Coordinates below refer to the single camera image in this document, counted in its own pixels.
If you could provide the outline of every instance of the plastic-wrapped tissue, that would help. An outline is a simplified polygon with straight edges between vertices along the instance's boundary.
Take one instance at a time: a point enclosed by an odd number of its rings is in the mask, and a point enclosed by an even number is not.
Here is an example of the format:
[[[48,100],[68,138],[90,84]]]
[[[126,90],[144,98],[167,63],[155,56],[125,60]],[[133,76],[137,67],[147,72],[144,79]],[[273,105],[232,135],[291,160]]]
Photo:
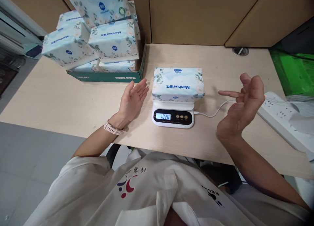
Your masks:
[[[104,63],[139,59],[133,19],[92,28],[88,43]]]
[[[98,67],[99,59],[96,59],[94,61],[85,63],[81,66],[72,68],[68,70],[69,72],[105,72],[102,68]]]
[[[128,0],[70,0],[89,27],[130,17]]]
[[[134,4],[133,0],[129,1],[129,7],[130,7],[131,18],[134,20],[134,28],[135,28],[137,40],[141,40],[140,29],[138,27],[137,15],[136,15],[136,11],[135,11],[135,4]]]
[[[136,70],[135,63],[136,60],[110,63],[99,62],[99,67],[105,72],[132,72]]]
[[[71,11],[71,12],[66,12],[60,15],[58,25],[57,25],[57,30],[69,26],[69,25],[74,25],[76,24],[77,21],[81,21],[84,23],[86,29],[91,32],[91,28],[87,26],[87,24],[84,22],[83,18],[81,15],[76,11]]]
[[[83,65],[97,59],[87,43],[89,32],[82,22],[53,31],[44,38],[42,54],[65,69]]]
[[[195,102],[205,96],[201,68],[155,68],[153,100]]]

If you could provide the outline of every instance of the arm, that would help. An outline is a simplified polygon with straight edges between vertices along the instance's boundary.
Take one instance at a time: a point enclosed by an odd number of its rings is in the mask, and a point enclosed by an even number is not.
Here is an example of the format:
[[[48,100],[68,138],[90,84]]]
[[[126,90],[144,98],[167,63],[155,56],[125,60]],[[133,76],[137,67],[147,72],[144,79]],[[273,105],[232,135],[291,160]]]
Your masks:
[[[125,88],[121,98],[119,111],[114,114],[108,123],[121,130],[132,121],[140,111],[143,101],[147,96],[146,79],[134,87],[134,81]],[[92,133],[75,151],[73,157],[98,157],[112,143],[117,135],[104,130],[104,126]]]
[[[235,97],[227,116],[217,126],[217,138],[248,184],[267,196],[297,204],[310,210],[295,189],[243,138],[242,131],[254,119],[265,100],[264,84],[259,76],[240,76],[241,92],[219,91],[220,95]]]

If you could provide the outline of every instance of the white power strip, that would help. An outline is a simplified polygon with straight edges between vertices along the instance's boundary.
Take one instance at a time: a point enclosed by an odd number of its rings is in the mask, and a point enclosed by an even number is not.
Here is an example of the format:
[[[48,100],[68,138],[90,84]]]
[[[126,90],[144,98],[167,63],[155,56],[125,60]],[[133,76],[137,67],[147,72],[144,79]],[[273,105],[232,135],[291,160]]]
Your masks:
[[[289,123],[292,115],[298,113],[293,106],[284,103],[285,101],[273,92],[267,92],[265,96],[265,102],[257,113],[293,148],[301,152],[314,152],[314,136],[297,131]],[[272,102],[267,98],[283,103]]]

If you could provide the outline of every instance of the digital scale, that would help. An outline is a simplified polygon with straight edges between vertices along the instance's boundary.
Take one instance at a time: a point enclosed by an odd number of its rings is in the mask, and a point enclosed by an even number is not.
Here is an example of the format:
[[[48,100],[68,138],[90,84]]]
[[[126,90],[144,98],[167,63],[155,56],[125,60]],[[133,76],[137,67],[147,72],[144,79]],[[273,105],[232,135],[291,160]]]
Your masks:
[[[153,101],[151,119],[158,126],[191,128],[194,124],[194,103]]]

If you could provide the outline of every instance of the gray floor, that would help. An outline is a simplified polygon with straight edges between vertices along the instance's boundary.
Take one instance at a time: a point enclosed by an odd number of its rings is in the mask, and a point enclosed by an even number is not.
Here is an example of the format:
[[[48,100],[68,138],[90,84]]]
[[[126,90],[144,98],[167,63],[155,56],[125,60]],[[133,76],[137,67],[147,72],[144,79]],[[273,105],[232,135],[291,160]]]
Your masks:
[[[0,100],[0,112],[30,73],[27,60]],[[23,225],[84,138],[0,122],[0,225]]]

